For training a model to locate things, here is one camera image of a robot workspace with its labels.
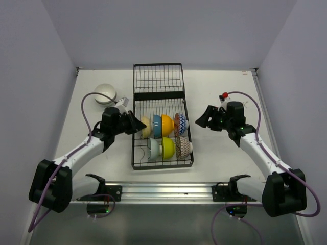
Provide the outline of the yellow checkered bowl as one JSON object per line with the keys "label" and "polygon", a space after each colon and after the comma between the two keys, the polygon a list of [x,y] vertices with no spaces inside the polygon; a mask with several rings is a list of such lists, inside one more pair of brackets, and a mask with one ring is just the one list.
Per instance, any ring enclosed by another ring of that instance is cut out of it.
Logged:
{"label": "yellow checkered bowl", "polygon": [[142,129],[142,139],[150,137],[153,128],[151,119],[146,116],[142,116],[141,122],[146,125],[146,127]]}

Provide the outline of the blue ceramic bowl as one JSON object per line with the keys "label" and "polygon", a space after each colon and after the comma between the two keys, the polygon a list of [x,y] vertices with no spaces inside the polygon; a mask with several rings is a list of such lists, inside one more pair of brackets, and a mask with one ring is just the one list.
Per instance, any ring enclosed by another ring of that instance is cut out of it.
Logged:
{"label": "blue ceramic bowl", "polygon": [[162,137],[162,118],[159,115],[153,115],[154,138]]}

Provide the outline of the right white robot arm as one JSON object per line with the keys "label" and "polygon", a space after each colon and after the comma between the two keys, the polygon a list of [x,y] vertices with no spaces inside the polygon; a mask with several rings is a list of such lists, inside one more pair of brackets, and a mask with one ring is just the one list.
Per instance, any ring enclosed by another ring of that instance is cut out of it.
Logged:
{"label": "right white robot arm", "polygon": [[250,175],[231,177],[225,193],[232,200],[240,200],[246,195],[261,202],[270,217],[306,209],[304,173],[268,157],[270,152],[262,150],[265,144],[256,135],[256,128],[246,123],[242,103],[228,102],[220,108],[209,105],[195,123],[213,131],[227,131],[229,138],[252,159],[265,177],[264,183]]}

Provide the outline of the mint green floral bowl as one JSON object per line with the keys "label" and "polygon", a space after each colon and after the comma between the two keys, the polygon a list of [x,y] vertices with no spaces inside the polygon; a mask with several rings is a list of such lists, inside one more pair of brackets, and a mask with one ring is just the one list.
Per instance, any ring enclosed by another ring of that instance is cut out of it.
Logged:
{"label": "mint green floral bowl", "polygon": [[111,101],[110,99],[105,98],[105,97],[103,97],[103,98],[95,98],[95,101],[96,101],[99,105],[101,105],[101,106],[106,106],[106,107],[111,107],[111,106],[115,106],[115,105],[116,105],[115,102],[113,102],[113,101]]}

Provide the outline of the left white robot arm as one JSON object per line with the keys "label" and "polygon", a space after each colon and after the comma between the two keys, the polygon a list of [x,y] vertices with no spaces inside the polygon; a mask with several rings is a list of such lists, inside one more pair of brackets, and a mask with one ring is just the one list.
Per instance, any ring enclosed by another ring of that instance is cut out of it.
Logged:
{"label": "left white robot arm", "polygon": [[121,113],[117,108],[106,108],[101,121],[95,124],[80,145],[62,157],[52,161],[44,159],[38,163],[29,200],[60,213],[72,200],[103,199],[107,193],[105,179],[87,174],[84,182],[74,186],[73,176],[90,160],[105,152],[117,135],[131,135],[145,128],[146,125],[132,111]]}

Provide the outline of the pale grey-green bowl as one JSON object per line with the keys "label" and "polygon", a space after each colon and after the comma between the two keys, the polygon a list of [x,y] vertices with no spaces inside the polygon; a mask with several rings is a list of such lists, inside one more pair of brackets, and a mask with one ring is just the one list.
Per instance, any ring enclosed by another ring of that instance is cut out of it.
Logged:
{"label": "pale grey-green bowl", "polygon": [[155,161],[162,155],[162,145],[154,138],[148,139],[148,159],[149,161]]}

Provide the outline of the white ceramic bowl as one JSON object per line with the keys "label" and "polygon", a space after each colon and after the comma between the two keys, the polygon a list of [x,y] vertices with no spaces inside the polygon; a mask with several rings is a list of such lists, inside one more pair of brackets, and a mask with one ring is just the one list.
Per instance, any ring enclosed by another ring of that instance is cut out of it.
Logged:
{"label": "white ceramic bowl", "polygon": [[[111,101],[114,101],[117,95],[115,88],[110,84],[100,84],[94,89],[94,92],[110,97],[112,99]],[[96,94],[95,98],[103,98],[103,96]]]}

